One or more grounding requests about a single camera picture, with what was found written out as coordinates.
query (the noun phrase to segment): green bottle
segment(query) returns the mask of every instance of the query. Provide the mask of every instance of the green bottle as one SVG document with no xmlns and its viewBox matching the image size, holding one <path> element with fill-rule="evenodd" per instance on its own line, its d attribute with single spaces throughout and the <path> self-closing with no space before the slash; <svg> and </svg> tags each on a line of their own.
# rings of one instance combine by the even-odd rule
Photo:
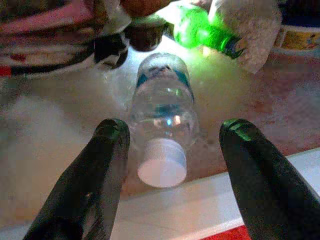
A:
<svg viewBox="0 0 320 240">
<path fill-rule="evenodd" d="M 240 37 L 210 25 L 208 14 L 201 7 L 175 5 L 157 14 L 174 25 L 175 41 L 186 48 L 204 45 L 235 59 L 246 47 L 245 41 Z"/>
</svg>

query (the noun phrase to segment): white bottle cap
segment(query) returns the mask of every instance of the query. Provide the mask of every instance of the white bottle cap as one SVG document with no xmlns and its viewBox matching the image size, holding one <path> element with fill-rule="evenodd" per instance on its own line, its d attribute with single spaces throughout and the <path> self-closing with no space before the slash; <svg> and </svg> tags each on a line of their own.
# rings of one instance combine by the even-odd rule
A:
<svg viewBox="0 0 320 240">
<path fill-rule="evenodd" d="M 156 188 L 169 188 L 184 181 L 187 160 L 184 149 L 174 140 L 155 138 L 147 142 L 139 178 Z"/>
</svg>

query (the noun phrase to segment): bottle neck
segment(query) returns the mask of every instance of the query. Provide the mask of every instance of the bottle neck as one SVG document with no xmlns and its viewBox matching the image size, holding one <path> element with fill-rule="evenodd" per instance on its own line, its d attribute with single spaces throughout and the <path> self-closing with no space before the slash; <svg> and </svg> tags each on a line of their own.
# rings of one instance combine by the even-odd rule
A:
<svg viewBox="0 0 320 240">
<path fill-rule="evenodd" d="M 245 44 L 238 43 L 241 38 L 214 26 L 199 28 L 196 38 L 200 44 L 216 49 L 232 59 L 239 57 L 245 48 Z"/>
</svg>

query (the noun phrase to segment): clear plastic bottle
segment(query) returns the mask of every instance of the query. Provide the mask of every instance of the clear plastic bottle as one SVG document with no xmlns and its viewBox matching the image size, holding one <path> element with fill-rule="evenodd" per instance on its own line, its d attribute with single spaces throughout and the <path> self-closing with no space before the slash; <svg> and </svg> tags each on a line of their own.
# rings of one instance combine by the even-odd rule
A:
<svg viewBox="0 0 320 240">
<path fill-rule="evenodd" d="M 168 188 L 187 174 L 186 151 L 195 141 L 199 124 L 186 64 L 169 53 L 155 53 L 140 65 L 129 127 L 141 153 L 140 179 Z"/>
</svg>

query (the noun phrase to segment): yellow label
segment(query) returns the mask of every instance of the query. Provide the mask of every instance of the yellow label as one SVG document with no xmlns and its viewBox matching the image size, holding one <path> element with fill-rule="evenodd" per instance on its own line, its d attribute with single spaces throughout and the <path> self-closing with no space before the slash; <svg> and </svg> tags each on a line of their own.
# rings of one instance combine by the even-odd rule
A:
<svg viewBox="0 0 320 240">
<path fill-rule="evenodd" d="M 281 47 L 290 50 L 313 50 L 319 46 L 319 32 L 287 31 Z"/>
</svg>

